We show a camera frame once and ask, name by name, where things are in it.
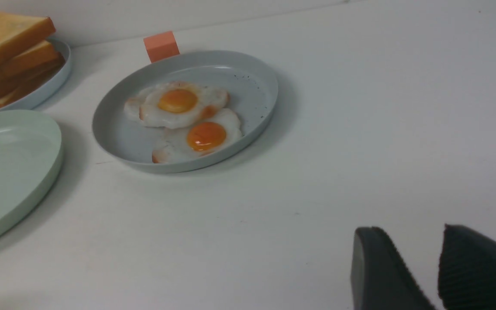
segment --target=gray plate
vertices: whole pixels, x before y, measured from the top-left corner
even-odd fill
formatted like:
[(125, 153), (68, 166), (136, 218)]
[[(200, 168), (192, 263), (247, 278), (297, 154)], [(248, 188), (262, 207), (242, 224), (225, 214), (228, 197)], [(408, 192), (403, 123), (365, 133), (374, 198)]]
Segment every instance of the gray plate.
[(68, 79), (71, 69), (72, 69), (72, 57), (71, 57), (71, 49), (67, 43), (57, 39), (47, 39), (56, 51), (60, 52), (62, 56), (65, 58), (65, 64), (59, 70), (59, 72), (55, 73), (55, 75), (45, 84), (34, 90), (24, 98), (20, 100), (16, 100), (12, 104), (6, 105), (0, 108), (1, 111), (6, 110), (31, 110), (44, 102), (47, 98), (53, 95), (59, 88), (66, 82)]
[[(238, 114), (244, 137), (212, 153), (173, 164), (152, 163), (152, 149), (161, 129), (126, 119), (124, 102), (145, 87), (170, 81), (189, 81), (226, 88), (227, 105)], [(277, 101), (278, 83), (271, 68), (252, 56), (232, 51), (177, 55), (148, 65), (118, 83), (100, 102), (93, 116), (93, 134), (110, 155), (143, 171), (191, 171), (222, 161), (247, 147), (269, 124)]]

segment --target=stack of bread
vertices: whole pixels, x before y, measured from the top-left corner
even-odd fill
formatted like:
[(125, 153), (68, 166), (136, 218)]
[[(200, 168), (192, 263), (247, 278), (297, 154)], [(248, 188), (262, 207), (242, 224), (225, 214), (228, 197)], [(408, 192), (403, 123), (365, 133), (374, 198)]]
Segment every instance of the stack of bread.
[(65, 63), (45, 39), (55, 32), (49, 17), (0, 12), (0, 108), (27, 96)]

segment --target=orange sponge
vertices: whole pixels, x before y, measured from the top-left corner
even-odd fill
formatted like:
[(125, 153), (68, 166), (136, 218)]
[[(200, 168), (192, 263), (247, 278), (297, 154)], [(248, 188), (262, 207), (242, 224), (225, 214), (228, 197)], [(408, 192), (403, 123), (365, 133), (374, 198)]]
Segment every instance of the orange sponge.
[(171, 31), (146, 37), (143, 41), (150, 62), (179, 55), (179, 48), (177, 47), (177, 42), (175, 42), (174, 33)]

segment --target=mint green plate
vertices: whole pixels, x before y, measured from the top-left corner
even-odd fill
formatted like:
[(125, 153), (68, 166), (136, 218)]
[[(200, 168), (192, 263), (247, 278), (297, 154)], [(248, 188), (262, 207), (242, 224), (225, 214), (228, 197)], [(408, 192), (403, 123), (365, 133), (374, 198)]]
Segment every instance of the mint green plate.
[(0, 235), (45, 196), (62, 165), (57, 123), (35, 111), (0, 112)]

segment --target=fried egg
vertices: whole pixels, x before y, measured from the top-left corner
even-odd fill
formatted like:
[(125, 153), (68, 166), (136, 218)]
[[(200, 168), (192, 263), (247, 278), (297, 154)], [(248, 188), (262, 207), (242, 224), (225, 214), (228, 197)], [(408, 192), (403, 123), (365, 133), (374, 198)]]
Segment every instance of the fried egg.
[(126, 102), (124, 112), (146, 127), (178, 129), (211, 118), (228, 101), (223, 88), (170, 82), (142, 90)]
[(153, 163), (178, 163), (220, 151), (242, 138), (240, 120), (229, 108), (187, 128), (166, 130), (152, 152)]

